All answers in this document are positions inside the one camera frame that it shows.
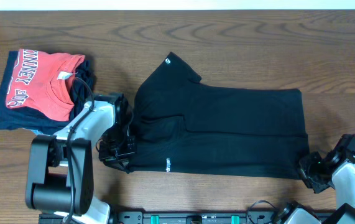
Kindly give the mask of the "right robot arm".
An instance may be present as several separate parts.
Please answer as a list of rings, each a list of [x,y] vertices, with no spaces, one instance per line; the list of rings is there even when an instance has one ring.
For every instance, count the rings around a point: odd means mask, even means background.
[[[313,152],[301,158],[298,173],[306,187],[316,194],[334,189],[336,211],[321,220],[315,212],[293,201],[274,216],[272,223],[355,223],[355,134],[342,135],[325,157]]]

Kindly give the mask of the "black mounting rail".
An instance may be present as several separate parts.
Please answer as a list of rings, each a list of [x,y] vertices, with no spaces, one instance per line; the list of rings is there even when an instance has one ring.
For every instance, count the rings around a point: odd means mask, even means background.
[[[271,223],[275,212],[249,212],[251,221],[246,213],[147,213],[119,212],[111,214],[108,223],[117,224],[246,224]]]

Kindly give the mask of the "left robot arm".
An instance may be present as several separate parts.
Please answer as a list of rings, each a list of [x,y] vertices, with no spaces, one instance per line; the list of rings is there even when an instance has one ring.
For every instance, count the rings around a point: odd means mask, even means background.
[[[104,165],[125,171],[137,151],[129,131],[133,117],[122,93],[92,95],[63,129],[36,136],[30,147],[27,207],[50,213],[51,223],[117,223],[111,206],[94,195],[92,150]]]

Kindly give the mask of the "red folded t-shirt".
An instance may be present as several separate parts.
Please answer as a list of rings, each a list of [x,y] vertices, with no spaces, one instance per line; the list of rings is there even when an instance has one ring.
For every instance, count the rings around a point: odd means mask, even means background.
[[[9,109],[33,108],[49,119],[68,121],[74,103],[70,96],[80,54],[20,49],[12,69],[5,104]]]

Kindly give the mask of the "navy folded t-shirt stack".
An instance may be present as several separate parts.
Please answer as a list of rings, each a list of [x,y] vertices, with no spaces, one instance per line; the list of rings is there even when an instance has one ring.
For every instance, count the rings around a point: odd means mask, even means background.
[[[56,133],[79,114],[83,109],[86,98],[90,95],[90,90],[92,90],[94,82],[90,62],[84,59],[84,62],[77,67],[75,78],[72,80],[70,96],[74,107],[70,113],[70,119],[68,121],[55,121],[33,108],[23,107],[9,109],[6,107],[5,100],[7,89],[11,81],[12,69],[17,59],[18,51],[9,52],[4,75],[0,84],[0,130],[22,128],[31,130],[35,134],[51,135]]]

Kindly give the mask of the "black t-shirt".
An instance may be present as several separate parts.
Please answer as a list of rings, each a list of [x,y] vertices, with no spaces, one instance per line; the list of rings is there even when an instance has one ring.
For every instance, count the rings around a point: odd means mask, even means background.
[[[202,84],[176,54],[139,87],[135,171],[297,179],[309,150],[302,94]]]

